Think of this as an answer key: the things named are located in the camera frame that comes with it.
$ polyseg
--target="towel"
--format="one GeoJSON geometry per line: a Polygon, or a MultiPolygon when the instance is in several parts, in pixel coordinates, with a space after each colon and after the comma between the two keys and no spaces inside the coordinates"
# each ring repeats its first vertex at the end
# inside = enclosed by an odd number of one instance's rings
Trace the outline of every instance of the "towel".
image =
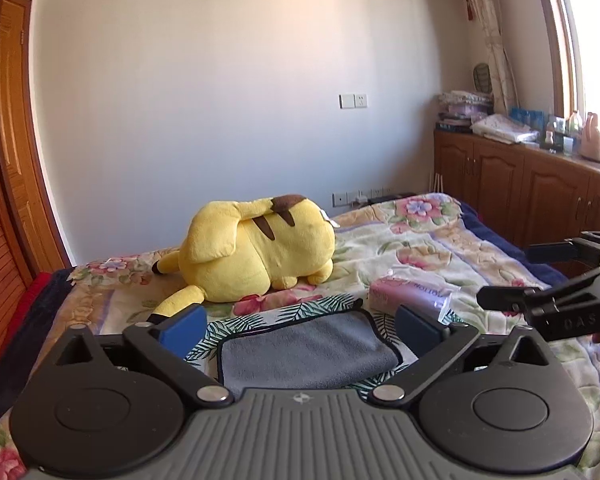
{"type": "Polygon", "coordinates": [[[219,380],[245,388],[341,388],[397,367],[400,352],[363,310],[231,335],[220,342],[219,380]]]}

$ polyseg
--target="yellow plush toy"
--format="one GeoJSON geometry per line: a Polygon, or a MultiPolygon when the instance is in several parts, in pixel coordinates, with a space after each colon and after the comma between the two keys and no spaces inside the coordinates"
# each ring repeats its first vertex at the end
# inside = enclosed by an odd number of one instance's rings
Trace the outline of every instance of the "yellow plush toy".
{"type": "Polygon", "coordinates": [[[291,288],[300,276],[317,285],[331,275],[334,245],[326,213],[303,196],[210,202],[193,217],[180,250],[154,263],[157,274],[179,270],[187,282],[154,314],[291,288]]]}

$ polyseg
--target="curtain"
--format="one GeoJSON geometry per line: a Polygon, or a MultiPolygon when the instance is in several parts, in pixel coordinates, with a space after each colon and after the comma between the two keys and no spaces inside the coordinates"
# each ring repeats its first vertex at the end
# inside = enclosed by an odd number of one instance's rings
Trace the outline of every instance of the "curtain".
{"type": "Polygon", "coordinates": [[[494,109],[496,113],[507,115],[511,108],[518,105],[518,96],[500,35],[499,0],[469,0],[469,2],[484,33],[493,86],[494,109]]]}

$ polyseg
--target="metal screw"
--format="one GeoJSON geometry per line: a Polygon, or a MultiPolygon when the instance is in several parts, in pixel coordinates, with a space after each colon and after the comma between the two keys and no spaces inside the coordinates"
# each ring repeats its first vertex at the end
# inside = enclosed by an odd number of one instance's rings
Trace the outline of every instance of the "metal screw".
{"type": "Polygon", "coordinates": [[[205,402],[222,402],[229,398],[229,390],[224,386],[202,386],[196,395],[205,402]]]}
{"type": "Polygon", "coordinates": [[[373,389],[373,394],[376,399],[394,402],[404,397],[404,390],[395,384],[381,384],[373,389]]]}

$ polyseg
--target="gray microfiber cloth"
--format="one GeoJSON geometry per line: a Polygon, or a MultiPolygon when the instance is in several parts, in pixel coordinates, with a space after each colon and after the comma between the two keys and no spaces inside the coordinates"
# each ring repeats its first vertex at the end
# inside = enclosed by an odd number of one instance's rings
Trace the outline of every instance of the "gray microfiber cloth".
{"type": "Polygon", "coordinates": [[[340,388],[402,361],[361,310],[230,336],[219,346],[219,379],[236,397],[244,388],[340,388]]]}

